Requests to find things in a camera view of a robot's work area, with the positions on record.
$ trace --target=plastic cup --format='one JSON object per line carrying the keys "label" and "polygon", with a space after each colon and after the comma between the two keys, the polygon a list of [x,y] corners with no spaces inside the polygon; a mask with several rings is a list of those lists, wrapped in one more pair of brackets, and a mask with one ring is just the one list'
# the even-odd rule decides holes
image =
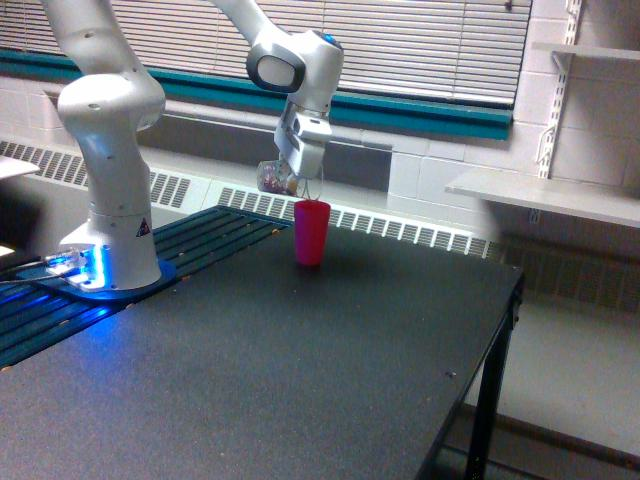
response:
{"label": "plastic cup", "polygon": [[331,205],[319,200],[300,200],[294,208],[296,260],[307,267],[322,263],[329,230]]}

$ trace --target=shelf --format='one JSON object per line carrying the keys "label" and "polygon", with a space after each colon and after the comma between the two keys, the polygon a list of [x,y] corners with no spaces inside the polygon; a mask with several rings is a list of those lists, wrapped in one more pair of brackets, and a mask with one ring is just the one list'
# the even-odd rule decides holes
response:
{"label": "shelf", "polygon": [[39,169],[35,165],[0,155],[0,180],[35,173]]}
{"label": "shelf", "polygon": [[543,180],[512,172],[473,169],[447,192],[640,228],[640,192],[565,180]]}
{"label": "shelf", "polygon": [[586,58],[640,61],[640,51],[602,48],[589,45],[563,45],[560,43],[534,42],[534,50],[544,50],[560,55],[576,55]]}

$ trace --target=window blinds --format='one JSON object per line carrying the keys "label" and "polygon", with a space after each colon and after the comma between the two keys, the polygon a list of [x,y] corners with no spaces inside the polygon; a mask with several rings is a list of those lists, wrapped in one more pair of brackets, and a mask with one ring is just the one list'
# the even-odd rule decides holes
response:
{"label": "window blinds", "polygon": [[[282,28],[343,44],[341,89],[505,105],[514,102],[531,2],[258,0]],[[112,4],[146,65],[246,78],[248,46],[209,2]],[[60,53],[38,0],[0,0],[0,17],[1,47]]]}

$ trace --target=radiator vent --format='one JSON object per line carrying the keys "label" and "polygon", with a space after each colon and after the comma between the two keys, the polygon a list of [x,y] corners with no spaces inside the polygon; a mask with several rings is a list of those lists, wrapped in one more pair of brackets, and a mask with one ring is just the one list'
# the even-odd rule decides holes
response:
{"label": "radiator vent", "polygon": [[[245,187],[222,188],[218,204],[293,220],[295,200],[251,191]],[[522,267],[528,291],[578,300],[624,312],[640,308],[640,267],[609,259],[516,243],[497,243],[472,232],[436,224],[405,220],[391,215],[332,205],[329,223],[339,228],[389,237],[461,255]]]}
{"label": "radiator vent", "polygon": [[[72,152],[0,141],[0,155],[38,166],[40,171],[30,175],[32,178],[87,188],[84,161]],[[252,188],[156,168],[150,172],[149,181],[155,206],[184,214],[220,204],[293,220],[295,200]],[[515,240],[498,243],[469,231],[341,205],[332,206],[329,222],[339,228],[520,266],[526,274],[528,291],[634,314],[640,311],[640,266],[637,263],[552,250]]]}
{"label": "radiator vent", "polygon": [[[0,142],[0,155],[36,165],[40,171],[33,175],[44,180],[88,187],[89,177],[80,156],[7,141]],[[180,210],[190,186],[189,178],[151,172],[151,203]]]}

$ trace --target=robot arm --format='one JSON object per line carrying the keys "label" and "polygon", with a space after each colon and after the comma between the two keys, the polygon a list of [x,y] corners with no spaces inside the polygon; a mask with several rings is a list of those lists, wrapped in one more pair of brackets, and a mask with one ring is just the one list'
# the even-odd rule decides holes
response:
{"label": "robot arm", "polygon": [[58,112],[84,156],[89,218],[61,246],[94,258],[93,267],[67,281],[87,291],[144,287],[161,273],[151,233],[149,167],[136,132],[159,118],[164,92],[129,47],[109,1],[42,3],[60,48],[84,74],[62,90]]}
{"label": "robot arm", "polygon": [[344,62],[342,46],[316,31],[289,34],[255,0],[210,0],[251,45],[249,78],[265,90],[287,93],[275,143],[296,177],[315,178],[331,138],[327,120]]}

